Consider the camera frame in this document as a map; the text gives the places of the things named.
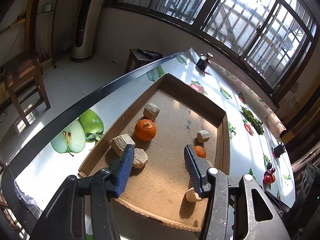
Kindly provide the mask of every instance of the cardboard box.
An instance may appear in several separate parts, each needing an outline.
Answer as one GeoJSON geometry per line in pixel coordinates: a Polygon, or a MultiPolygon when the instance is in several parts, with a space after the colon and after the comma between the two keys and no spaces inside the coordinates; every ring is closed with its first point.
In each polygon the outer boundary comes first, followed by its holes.
{"type": "Polygon", "coordinates": [[[156,222],[185,230],[200,231],[207,200],[188,202],[185,192],[192,187],[185,168],[183,150],[187,144],[204,146],[206,159],[225,174],[230,169],[230,144],[226,112],[206,96],[176,77],[165,74],[135,100],[106,131],[79,168],[82,176],[93,175],[117,157],[112,138],[129,134],[148,155],[144,168],[132,168],[125,189],[115,199],[127,208],[156,222]],[[160,113],[154,121],[157,133],[149,142],[134,135],[137,121],[145,119],[143,109],[154,103],[160,113]],[[196,141],[197,132],[207,130],[210,139],[196,141]]]}

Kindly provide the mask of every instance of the black cable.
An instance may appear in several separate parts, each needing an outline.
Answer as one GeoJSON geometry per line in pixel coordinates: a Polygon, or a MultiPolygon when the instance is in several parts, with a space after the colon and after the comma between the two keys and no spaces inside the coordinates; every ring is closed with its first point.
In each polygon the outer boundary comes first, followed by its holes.
{"type": "Polygon", "coordinates": [[[7,58],[7,56],[10,54],[10,52],[11,52],[11,50],[12,50],[12,48],[13,48],[13,46],[14,46],[14,44],[15,44],[16,40],[17,40],[17,38],[19,37],[19,35],[20,35],[20,33],[21,33],[22,29],[23,29],[23,27],[24,27],[24,25],[21,27],[21,29],[20,29],[20,31],[19,31],[19,33],[18,33],[17,37],[14,39],[14,41],[13,41],[13,43],[12,43],[12,46],[11,46],[11,48],[10,48],[10,50],[9,50],[8,54],[4,57],[4,59],[2,60],[2,62],[1,62],[1,64],[0,64],[0,66],[2,66],[2,63],[4,62],[4,60],[5,60],[5,59],[7,58]]]}

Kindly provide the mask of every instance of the tangerine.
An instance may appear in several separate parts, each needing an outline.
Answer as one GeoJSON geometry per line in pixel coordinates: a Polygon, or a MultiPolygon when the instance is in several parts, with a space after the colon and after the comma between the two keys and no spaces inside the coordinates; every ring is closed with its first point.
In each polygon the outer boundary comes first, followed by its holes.
{"type": "Polygon", "coordinates": [[[134,127],[136,137],[142,141],[151,141],[156,136],[157,128],[155,124],[148,119],[142,119],[134,127]]]}
{"type": "Polygon", "coordinates": [[[205,149],[202,146],[194,146],[193,148],[199,157],[206,158],[207,153],[205,152],[205,149]]]}

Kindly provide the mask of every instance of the metal screw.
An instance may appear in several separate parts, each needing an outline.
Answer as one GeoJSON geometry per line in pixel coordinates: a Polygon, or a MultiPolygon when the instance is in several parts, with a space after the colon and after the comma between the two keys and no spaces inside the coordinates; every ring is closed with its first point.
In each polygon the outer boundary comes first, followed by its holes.
{"type": "Polygon", "coordinates": [[[244,179],[247,181],[251,181],[251,180],[253,180],[253,177],[250,174],[245,174],[244,179]]]}
{"type": "Polygon", "coordinates": [[[211,174],[217,174],[218,170],[216,168],[209,168],[208,172],[211,173],[211,174]]]}

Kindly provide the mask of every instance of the floor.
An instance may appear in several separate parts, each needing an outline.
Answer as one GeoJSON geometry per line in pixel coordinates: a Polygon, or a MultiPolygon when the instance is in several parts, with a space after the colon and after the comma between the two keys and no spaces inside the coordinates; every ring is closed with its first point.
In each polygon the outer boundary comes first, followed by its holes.
{"type": "MultiPolygon", "coordinates": [[[[34,135],[67,108],[124,73],[124,67],[116,65],[101,55],[94,55],[93,59],[87,62],[75,63],[70,61],[70,55],[66,54],[56,62],[56,65],[57,68],[45,69],[43,74],[45,89],[51,104],[49,110],[45,110],[44,103],[37,107],[27,116],[31,125],[26,129],[13,105],[7,108],[8,115],[4,122],[0,123],[0,160],[2,162],[8,164],[34,135]]],[[[27,109],[38,98],[38,93],[34,94],[22,104],[23,108],[27,109]]],[[[4,117],[5,115],[1,114],[0,120],[2,121],[4,117]]]]}

